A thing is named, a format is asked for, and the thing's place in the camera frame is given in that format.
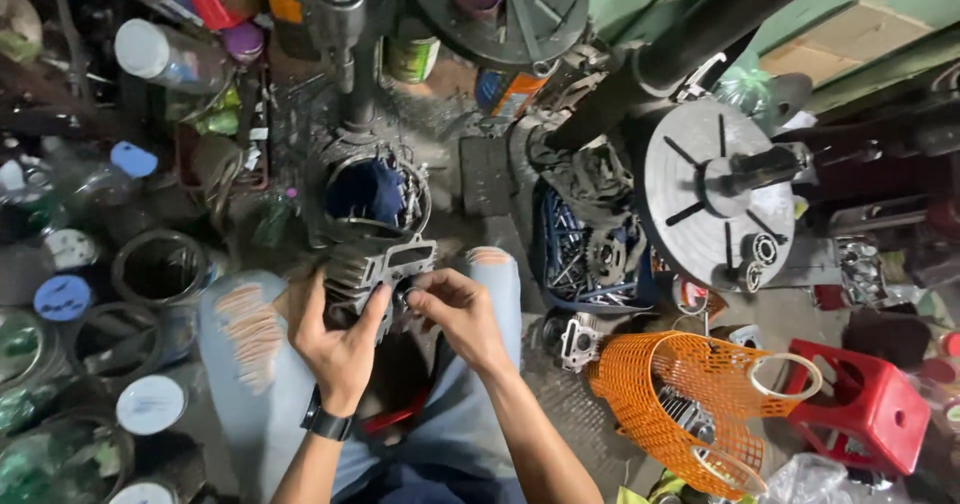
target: tin can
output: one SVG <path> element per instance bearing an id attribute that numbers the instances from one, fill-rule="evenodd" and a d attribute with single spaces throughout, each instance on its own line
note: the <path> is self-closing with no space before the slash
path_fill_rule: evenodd
<path id="1" fill-rule="evenodd" d="M 517 119 L 534 101 L 550 76 L 557 71 L 560 60 L 554 62 L 546 76 L 540 78 L 525 72 L 502 72 L 489 68 L 477 71 L 473 94 L 477 106 L 490 117 Z"/>
<path id="2" fill-rule="evenodd" d="M 440 39 L 418 19 L 404 17 L 388 45 L 390 76 L 406 84 L 421 84 L 433 71 L 439 53 Z"/>

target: wristwatch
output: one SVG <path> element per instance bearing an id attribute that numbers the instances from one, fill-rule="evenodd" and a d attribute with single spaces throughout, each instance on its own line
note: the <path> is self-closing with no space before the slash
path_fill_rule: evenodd
<path id="1" fill-rule="evenodd" d="M 306 429 L 317 436 L 330 438 L 342 442 L 346 440 L 350 433 L 351 425 L 354 423 L 354 417 L 337 417 L 324 410 L 320 404 L 320 388 L 314 385 L 313 395 L 310 397 L 310 406 L 306 409 L 306 415 L 300 424 L 301 429 Z"/>

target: plastic jar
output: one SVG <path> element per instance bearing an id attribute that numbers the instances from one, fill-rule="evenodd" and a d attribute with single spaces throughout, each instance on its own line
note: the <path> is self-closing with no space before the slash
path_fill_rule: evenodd
<path id="1" fill-rule="evenodd" d="M 221 47 L 141 19 L 120 26 L 113 51 L 126 72 L 183 93 L 220 93 L 231 72 Z"/>

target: gear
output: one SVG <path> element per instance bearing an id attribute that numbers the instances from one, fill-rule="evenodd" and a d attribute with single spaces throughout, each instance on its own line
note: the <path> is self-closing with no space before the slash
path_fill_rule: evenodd
<path id="1" fill-rule="evenodd" d="M 610 232 L 594 231 L 586 243 L 586 268 L 597 285 L 613 286 L 623 281 L 627 270 L 627 246 Z"/>

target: knee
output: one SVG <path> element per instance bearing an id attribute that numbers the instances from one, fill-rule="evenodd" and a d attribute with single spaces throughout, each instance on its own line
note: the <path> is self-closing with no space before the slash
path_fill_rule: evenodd
<path id="1" fill-rule="evenodd" d="M 476 247 L 466 253 L 470 265 L 499 265 L 512 262 L 514 257 L 499 247 Z"/>

